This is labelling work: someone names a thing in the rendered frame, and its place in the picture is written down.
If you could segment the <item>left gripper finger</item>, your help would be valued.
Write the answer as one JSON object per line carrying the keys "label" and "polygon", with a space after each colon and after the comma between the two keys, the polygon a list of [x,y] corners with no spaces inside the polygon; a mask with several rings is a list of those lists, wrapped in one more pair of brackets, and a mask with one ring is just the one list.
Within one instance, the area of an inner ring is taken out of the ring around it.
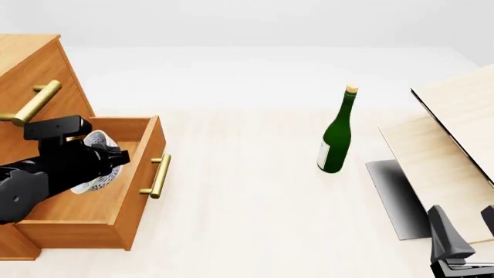
{"label": "left gripper finger", "polygon": [[127,150],[112,148],[110,150],[100,150],[101,164],[108,168],[123,166],[130,162],[130,155]]}

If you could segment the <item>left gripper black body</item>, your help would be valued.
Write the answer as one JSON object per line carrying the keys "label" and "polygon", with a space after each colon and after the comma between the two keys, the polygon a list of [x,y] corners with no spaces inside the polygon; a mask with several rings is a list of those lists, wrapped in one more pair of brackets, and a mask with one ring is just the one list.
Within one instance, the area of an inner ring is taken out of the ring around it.
{"label": "left gripper black body", "polygon": [[83,140],[66,141],[63,145],[40,144],[42,170],[48,175],[49,197],[108,175],[113,168],[101,164],[101,148],[90,147]]}

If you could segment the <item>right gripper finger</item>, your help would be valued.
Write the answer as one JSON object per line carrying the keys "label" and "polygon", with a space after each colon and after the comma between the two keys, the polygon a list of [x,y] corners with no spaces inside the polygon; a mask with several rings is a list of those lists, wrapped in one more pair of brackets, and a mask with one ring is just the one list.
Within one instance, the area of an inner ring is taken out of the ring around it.
{"label": "right gripper finger", "polygon": [[494,205],[488,205],[484,208],[481,215],[488,229],[494,229]]}
{"label": "right gripper finger", "polygon": [[428,210],[431,229],[431,262],[467,259],[476,251],[460,236],[440,205]]}

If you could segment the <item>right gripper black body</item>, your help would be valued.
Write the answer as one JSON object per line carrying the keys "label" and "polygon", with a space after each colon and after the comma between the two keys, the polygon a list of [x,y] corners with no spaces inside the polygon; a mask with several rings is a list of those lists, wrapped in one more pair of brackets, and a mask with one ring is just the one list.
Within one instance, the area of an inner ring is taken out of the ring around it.
{"label": "right gripper black body", "polygon": [[435,278],[494,278],[494,263],[467,263],[464,258],[431,258]]}

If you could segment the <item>black white patterned bowl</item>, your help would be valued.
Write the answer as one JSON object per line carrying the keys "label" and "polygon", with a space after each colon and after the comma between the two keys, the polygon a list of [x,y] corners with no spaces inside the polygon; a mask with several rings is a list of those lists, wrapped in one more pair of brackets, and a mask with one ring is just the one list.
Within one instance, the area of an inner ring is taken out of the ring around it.
{"label": "black white patterned bowl", "polygon": [[[88,134],[83,142],[85,145],[90,147],[97,147],[104,150],[117,150],[120,148],[117,143],[110,138],[104,131],[96,130],[92,131]],[[115,180],[122,170],[122,166],[117,166],[112,169],[112,171],[108,175],[104,175],[98,178],[95,178],[92,181],[84,182],[81,185],[77,185],[70,189],[73,194],[85,194],[87,192],[94,192],[104,187],[108,186],[113,180]]]}

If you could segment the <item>open wooden drawer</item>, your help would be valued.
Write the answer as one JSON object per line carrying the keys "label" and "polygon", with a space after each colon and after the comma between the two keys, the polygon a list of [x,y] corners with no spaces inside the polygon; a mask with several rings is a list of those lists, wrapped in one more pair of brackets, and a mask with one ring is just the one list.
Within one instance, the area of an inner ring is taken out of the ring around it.
{"label": "open wooden drawer", "polygon": [[166,140],[158,116],[91,117],[94,129],[105,131],[130,163],[103,189],[77,195],[70,191],[39,203],[14,227],[41,249],[130,250],[158,164],[152,158],[165,154]]}

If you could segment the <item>closed wooden drawer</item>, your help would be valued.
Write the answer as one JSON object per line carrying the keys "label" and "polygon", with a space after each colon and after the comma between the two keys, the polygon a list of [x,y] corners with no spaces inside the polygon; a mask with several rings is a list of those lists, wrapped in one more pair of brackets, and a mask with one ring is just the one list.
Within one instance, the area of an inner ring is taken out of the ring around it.
{"label": "closed wooden drawer", "polygon": [[[85,118],[94,115],[56,43],[44,46],[0,76],[0,114],[17,113],[35,96],[32,91],[35,85],[46,85],[51,80],[58,80],[62,89],[32,122],[70,115]],[[38,143],[25,141],[23,131],[12,122],[0,121],[0,164],[38,155]]]}

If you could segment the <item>wooden cabinet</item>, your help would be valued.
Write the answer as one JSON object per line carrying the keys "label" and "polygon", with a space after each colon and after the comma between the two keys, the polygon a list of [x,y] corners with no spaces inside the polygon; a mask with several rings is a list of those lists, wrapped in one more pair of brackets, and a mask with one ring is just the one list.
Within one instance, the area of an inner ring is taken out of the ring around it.
{"label": "wooden cabinet", "polygon": [[[0,34],[0,76],[50,43],[58,45],[60,52],[69,64],[70,70],[77,78],[57,34]],[[77,83],[85,95],[86,102],[92,108],[78,78]]]}

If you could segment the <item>flat grey black panel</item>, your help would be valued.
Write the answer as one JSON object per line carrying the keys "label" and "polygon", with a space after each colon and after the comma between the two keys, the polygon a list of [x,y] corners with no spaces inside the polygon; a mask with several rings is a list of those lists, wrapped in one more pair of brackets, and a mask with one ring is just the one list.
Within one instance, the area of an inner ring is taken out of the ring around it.
{"label": "flat grey black panel", "polygon": [[394,159],[365,164],[399,240],[431,237],[428,215]]}

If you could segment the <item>pale wooden rack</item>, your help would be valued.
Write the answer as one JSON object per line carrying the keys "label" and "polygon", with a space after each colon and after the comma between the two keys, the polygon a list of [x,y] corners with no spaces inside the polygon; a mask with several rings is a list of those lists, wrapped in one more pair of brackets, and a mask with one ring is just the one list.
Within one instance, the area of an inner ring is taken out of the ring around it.
{"label": "pale wooden rack", "polygon": [[470,244],[494,241],[494,64],[411,93],[425,112],[379,130],[425,210],[440,205]]}

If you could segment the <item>green wine bottle with cork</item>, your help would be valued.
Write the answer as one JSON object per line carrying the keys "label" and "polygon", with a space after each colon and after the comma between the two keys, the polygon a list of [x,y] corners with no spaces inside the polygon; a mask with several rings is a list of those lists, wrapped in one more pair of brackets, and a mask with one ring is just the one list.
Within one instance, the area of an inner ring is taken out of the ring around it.
{"label": "green wine bottle with cork", "polygon": [[350,114],[358,85],[349,83],[337,116],[323,134],[316,165],[326,173],[337,173],[343,167],[351,142]]}

